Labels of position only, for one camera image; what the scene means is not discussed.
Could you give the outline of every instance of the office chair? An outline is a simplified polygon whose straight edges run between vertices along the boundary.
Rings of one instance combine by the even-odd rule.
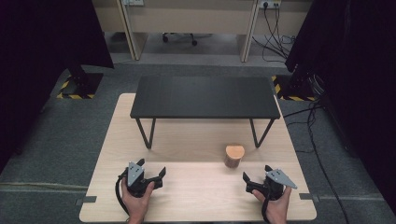
[[[167,43],[168,42],[168,36],[166,36],[167,34],[174,34],[174,33],[163,33],[163,43]],[[194,39],[194,35],[193,34],[190,34],[190,36],[191,36],[191,39],[192,39],[192,41],[191,41],[191,43],[192,43],[192,45],[193,46],[197,46],[197,44],[198,44],[198,42]]]

